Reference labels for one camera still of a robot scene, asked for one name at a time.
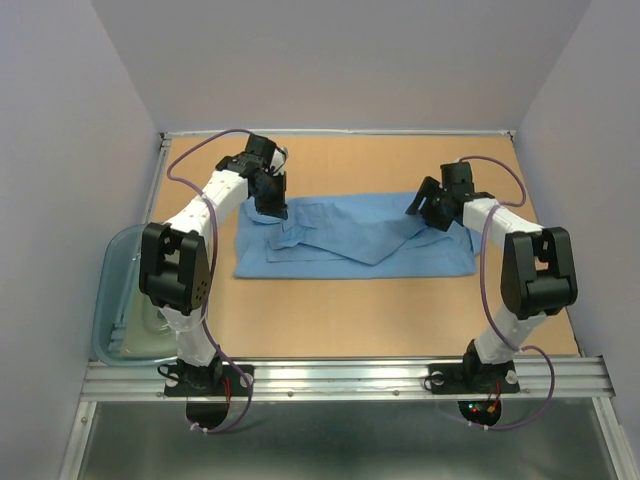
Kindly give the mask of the light blue long sleeve shirt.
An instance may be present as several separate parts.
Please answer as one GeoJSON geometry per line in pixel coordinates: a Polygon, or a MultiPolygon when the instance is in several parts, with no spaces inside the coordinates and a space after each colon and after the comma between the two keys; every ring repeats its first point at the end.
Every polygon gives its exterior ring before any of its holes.
{"type": "Polygon", "coordinates": [[[480,236],[457,223],[431,228],[405,210],[410,193],[297,197],[285,220],[238,213],[236,268],[242,279],[442,278],[472,275],[480,236]]]}

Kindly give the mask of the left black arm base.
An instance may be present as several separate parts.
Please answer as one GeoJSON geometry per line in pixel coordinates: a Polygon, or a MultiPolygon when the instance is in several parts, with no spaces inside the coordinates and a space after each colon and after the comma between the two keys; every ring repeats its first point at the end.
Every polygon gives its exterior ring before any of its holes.
{"type": "Polygon", "coordinates": [[[167,397],[246,397],[246,380],[254,374],[252,365],[241,365],[244,377],[231,365],[215,362],[212,367],[197,367],[184,362],[161,364],[157,373],[164,379],[167,397]]]}

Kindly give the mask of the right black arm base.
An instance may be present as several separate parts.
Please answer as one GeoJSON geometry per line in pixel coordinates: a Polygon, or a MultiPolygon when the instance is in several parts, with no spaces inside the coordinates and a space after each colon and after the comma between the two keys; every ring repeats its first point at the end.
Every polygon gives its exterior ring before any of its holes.
{"type": "Polygon", "coordinates": [[[461,363],[435,363],[428,366],[424,379],[435,395],[484,395],[489,393],[515,394],[520,392],[512,362],[504,365],[483,365],[473,373],[461,363]]]}

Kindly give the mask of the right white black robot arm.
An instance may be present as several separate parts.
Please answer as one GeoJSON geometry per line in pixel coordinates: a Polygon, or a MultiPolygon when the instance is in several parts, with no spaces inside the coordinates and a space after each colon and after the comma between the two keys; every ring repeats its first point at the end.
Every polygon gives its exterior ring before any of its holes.
{"type": "Polygon", "coordinates": [[[575,303],[578,286],[569,232],[530,222],[515,213],[516,203],[476,190],[472,160],[444,164],[439,179],[425,178],[406,212],[440,231],[459,224],[502,252],[500,308],[484,311],[489,325],[460,361],[430,365],[424,381],[435,395],[495,397],[518,392],[515,356],[536,327],[575,303]]]}

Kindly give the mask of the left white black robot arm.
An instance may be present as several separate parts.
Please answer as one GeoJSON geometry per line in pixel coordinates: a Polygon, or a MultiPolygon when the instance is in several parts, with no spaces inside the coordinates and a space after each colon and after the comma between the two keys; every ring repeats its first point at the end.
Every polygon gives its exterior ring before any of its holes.
{"type": "Polygon", "coordinates": [[[169,180],[195,193],[177,214],[147,224],[141,234],[139,290],[158,308],[177,343],[174,364],[159,369],[167,394],[208,396],[226,386],[223,359],[205,320],[218,228],[248,199],[260,214],[286,218],[287,160],[284,148],[251,133],[243,151],[220,160],[202,187],[167,169],[169,180]]]}

